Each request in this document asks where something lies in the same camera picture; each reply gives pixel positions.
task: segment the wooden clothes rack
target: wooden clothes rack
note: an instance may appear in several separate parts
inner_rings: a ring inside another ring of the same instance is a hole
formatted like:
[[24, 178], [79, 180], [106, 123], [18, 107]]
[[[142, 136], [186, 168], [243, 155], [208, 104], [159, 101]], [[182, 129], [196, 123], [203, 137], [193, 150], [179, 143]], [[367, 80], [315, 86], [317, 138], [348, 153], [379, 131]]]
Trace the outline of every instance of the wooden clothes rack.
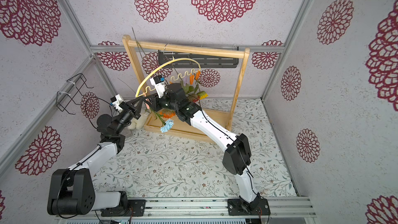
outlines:
[[[129, 56], [131, 66], [137, 77], [138, 83], [142, 83], [142, 81], [144, 81], [145, 79], [145, 76], [144, 73], [142, 72], [141, 64], [138, 60], [138, 56], [135, 51], [135, 48], [138, 47], [137, 42], [135, 40], [132, 40], [129, 35], [124, 35], [122, 40], [127, 55]], [[139, 44], [142, 48], [152, 49], [152, 50], [164, 50], [171, 52], [181, 52], [189, 54], [201, 54], [208, 56], [220, 56], [220, 57], [242, 59], [230, 112], [223, 112], [223, 111], [216, 111], [209, 109], [205, 110], [211, 118], [213, 118], [216, 122], [218, 122], [221, 126], [225, 127], [227, 130], [231, 131], [232, 118], [234, 116], [236, 101], [238, 100], [239, 91], [242, 86], [243, 76], [246, 71], [246, 65], [249, 60], [250, 48], [247, 47], [245, 48], [245, 51], [239, 51], [239, 50], [222, 50], [222, 49], [207, 48], [207, 47], [193, 47], [185, 45], [165, 44], [165, 43], [156, 43], [156, 42], [139, 42]], [[141, 90], [143, 90], [143, 93], [145, 92], [146, 87], [147, 83], [145, 82], [141, 88]], [[176, 116], [172, 118], [174, 120], [174, 126], [172, 127], [171, 130], [165, 132], [166, 134], [183, 137], [183, 138], [191, 138], [195, 140], [211, 141], [204, 133], [202, 133], [201, 131], [197, 130], [194, 127], [191, 127], [185, 122], [181, 122], [178, 118], [174, 119], [175, 117]], [[161, 127], [161, 122], [159, 120], [155, 121], [153, 116], [148, 117], [148, 120], [145, 124], [146, 130], [153, 132], [160, 132], [160, 127]]]

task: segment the wire rack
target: wire rack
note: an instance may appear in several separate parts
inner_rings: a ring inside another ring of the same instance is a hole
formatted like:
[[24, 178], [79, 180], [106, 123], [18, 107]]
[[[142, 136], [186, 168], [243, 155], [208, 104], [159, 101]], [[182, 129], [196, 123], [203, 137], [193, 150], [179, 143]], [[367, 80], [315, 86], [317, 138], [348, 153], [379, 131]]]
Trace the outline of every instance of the wire rack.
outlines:
[[[83, 83], [82, 83], [81, 86], [77, 87], [76, 84], [78, 84], [80, 81], [82, 81]], [[79, 106], [81, 105], [81, 104], [76, 103], [76, 102], [73, 100], [73, 98], [74, 98], [78, 93], [80, 93], [80, 95], [83, 96], [82, 92], [80, 92], [80, 89], [81, 89], [83, 86], [85, 86], [85, 87], [88, 88], [88, 89], [93, 88], [93, 87], [87, 86], [86, 81], [87, 81], [87, 79], [86, 79], [86, 77], [85, 77], [82, 73], [78, 73], [77, 75], [75, 75], [75, 76], [73, 76], [73, 77], [67, 79], [67, 82], [72, 83], [73, 86], [72, 86], [67, 92], [63, 92], [63, 91], [58, 91], [58, 92], [57, 92], [57, 100], [56, 100], [56, 103], [55, 103], [55, 104], [56, 104], [56, 106], [58, 107], [58, 109], [59, 109], [61, 112], [66, 111], [67, 113], [69, 113], [69, 114], [71, 114], [71, 115], [75, 115], [75, 114], [76, 114], [76, 113], [71, 113], [71, 112], [69, 112], [69, 111], [67, 110], [67, 107], [68, 107], [68, 105], [69, 105], [70, 102], [73, 102], [75, 105], [79, 105]], [[75, 94], [72, 96], [69, 92], [71, 92], [73, 88], [76, 88], [77, 91], [76, 91]], [[65, 106], [63, 106], [63, 105], [62, 105], [62, 102], [63, 102], [64, 98], [66, 98], [66, 97], [68, 97], [70, 100], [69, 100], [69, 102], [68, 102]]]

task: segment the wooden rack base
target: wooden rack base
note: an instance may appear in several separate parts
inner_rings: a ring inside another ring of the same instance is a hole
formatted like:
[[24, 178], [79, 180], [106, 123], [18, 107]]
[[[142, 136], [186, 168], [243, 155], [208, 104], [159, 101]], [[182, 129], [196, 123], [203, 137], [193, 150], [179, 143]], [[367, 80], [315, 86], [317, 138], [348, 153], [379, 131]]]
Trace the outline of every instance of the wooden rack base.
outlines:
[[[209, 117], [211, 117], [214, 121], [219, 123], [222, 127], [226, 127], [229, 121], [229, 112], [223, 112], [218, 110], [212, 109], [203, 109]], [[189, 138], [199, 141], [205, 142], [213, 142], [207, 135], [203, 132], [199, 131], [197, 128], [188, 125], [185, 122], [182, 122], [178, 119], [177, 116], [173, 116], [171, 118], [174, 121], [173, 127], [165, 132], [165, 134], [182, 137], [182, 138]], [[162, 122], [159, 119], [155, 119], [155, 115], [152, 113], [149, 115], [147, 122], [144, 125], [144, 129], [149, 132], [157, 132], [162, 133], [160, 128], [162, 127]]]

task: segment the yellow flower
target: yellow flower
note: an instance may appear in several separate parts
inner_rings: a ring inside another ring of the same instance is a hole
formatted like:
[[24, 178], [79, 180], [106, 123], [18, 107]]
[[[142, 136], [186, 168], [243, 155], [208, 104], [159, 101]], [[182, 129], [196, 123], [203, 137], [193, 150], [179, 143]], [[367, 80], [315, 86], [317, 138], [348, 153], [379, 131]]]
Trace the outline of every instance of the yellow flower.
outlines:
[[206, 97], [208, 96], [207, 93], [206, 93], [205, 91], [200, 91], [200, 92], [197, 93], [197, 94], [198, 94], [200, 100], [201, 100], [201, 99], [204, 99], [204, 98], [206, 98]]

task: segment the orange flower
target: orange flower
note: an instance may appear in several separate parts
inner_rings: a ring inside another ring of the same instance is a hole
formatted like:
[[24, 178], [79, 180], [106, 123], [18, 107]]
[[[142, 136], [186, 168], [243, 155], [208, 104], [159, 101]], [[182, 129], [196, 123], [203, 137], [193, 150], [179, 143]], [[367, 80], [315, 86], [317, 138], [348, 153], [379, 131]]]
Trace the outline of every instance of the orange flower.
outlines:
[[169, 109], [162, 109], [159, 113], [165, 118], [171, 118], [176, 115], [176, 112]]
[[195, 75], [195, 80], [197, 81], [199, 79], [200, 71], [198, 71]]
[[195, 78], [195, 76], [193, 74], [191, 74], [191, 76], [189, 77], [189, 83], [192, 85], [193, 83], [193, 78]]

